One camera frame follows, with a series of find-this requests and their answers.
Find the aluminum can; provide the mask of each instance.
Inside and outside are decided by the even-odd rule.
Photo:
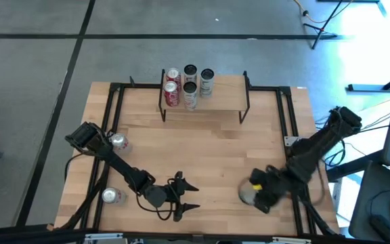
[[[122,153],[130,153],[132,151],[132,144],[129,143],[127,136],[124,134],[114,134],[111,136],[112,145]]]
[[[183,69],[183,72],[184,72],[184,83],[194,82],[196,84],[196,67],[195,67],[195,65],[193,65],[193,64],[186,65]]]
[[[184,106],[189,111],[193,111],[196,108],[196,83],[186,82],[183,86],[184,92]]]
[[[163,87],[163,91],[165,102],[167,102],[168,106],[177,106],[179,104],[179,92],[177,91],[177,84],[174,81],[168,81]]]
[[[176,68],[170,68],[167,72],[167,81],[174,81],[177,84],[177,91],[181,92],[181,74]]]
[[[200,96],[202,98],[210,98],[213,93],[213,84],[215,81],[215,73],[213,70],[206,68],[201,72],[200,81]]]
[[[120,203],[123,204],[126,201],[126,194],[121,190],[109,187],[106,188],[102,193],[102,199],[105,203]]]

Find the wooden shelf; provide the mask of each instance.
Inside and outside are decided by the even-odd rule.
[[[197,77],[197,104],[195,110],[232,110],[245,111],[248,108],[246,84],[243,75],[219,75],[215,77],[213,95],[210,98],[200,96],[200,75]],[[163,110],[186,110],[183,91],[180,92],[180,103],[177,106],[168,106],[165,95],[162,93],[160,105]]]

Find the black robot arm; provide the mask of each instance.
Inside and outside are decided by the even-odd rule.
[[[95,123],[84,122],[76,131],[66,136],[66,141],[80,153],[98,157],[117,170],[124,177],[129,188],[136,195],[144,196],[153,207],[160,207],[165,202],[174,203],[174,221],[180,221],[184,211],[200,207],[180,203],[180,196],[186,190],[198,191],[186,182],[180,171],[169,180],[171,183],[164,186],[154,185],[156,179],[151,174],[131,167],[113,151],[113,145],[108,137]]]
[[[297,140],[287,150],[288,160],[282,169],[268,165],[265,171],[254,169],[249,181],[260,185],[254,206],[264,213],[288,192],[295,192],[315,217],[320,229],[326,230],[327,225],[322,221],[311,203],[302,195],[302,189],[311,180],[311,175],[317,169],[319,160],[343,138],[352,136],[360,131],[361,118],[346,107],[336,107],[330,111],[326,125],[313,136]]]

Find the concrete floor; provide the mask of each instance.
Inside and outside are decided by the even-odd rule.
[[[0,0],[0,33],[77,34],[88,0]],[[336,3],[302,0],[313,18]],[[87,33],[304,35],[293,0],[97,0]],[[160,70],[192,63],[219,74],[248,71],[254,85],[306,86],[314,117],[335,105],[362,110],[390,94],[350,94],[348,83],[390,81],[389,29],[375,3],[353,3],[328,26],[346,41],[84,40],[29,224],[53,222],[72,148],[64,141],[81,122],[93,81],[159,82]],[[0,227],[13,222],[73,51],[75,40],[0,39]]]

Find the wooden table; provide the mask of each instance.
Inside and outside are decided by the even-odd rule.
[[[87,99],[82,122],[102,123],[109,83],[95,82]],[[300,136],[316,131],[308,91],[292,87],[292,99]],[[128,194],[124,206],[106,205],[103,208],[100,230],[119,232],[172,232],[221,235],[296,235],[290,197],[284,198],[264,214],[243,204],[237,186],[248,177],[254,167],[264,169],[270,164],[282,167],[286,163],[278,106],[274,92],[250,91],[251,109],[245,122],[239,124],[236,111],[173,111],[162,122],[158,109],[159,89],[126,88],[118,132],[128,135],[133,143],[130,155],[121,155],[131,166],[149,171],[157,184],[165,184],[177,171],[199,188],[186,192],[184,203],[201,207],[185,212],[180,222],[172,218],[166,222],[155,213],[137,206],[123,177],[111,169],[108,186]],[[285,98],[284,110],[287,111]],[[113,120],[111,109],[110,127]],[[63,225],[82,203],[87,192],[93,157],[81,156],[73,160],[62,193],[56,226]],[[324,167],[325,199],[316,206],[320,215],[335,231],[339,231],[335,210],[330,198]],[[321,195],[321,183],[315,173],[309,183],[311,199]],[[88,226],[92,225],[95,203],[92,205]],[[151,207],[142,197],[141,204]],[[305,211],[301,206],[303,225],[307,231]]]

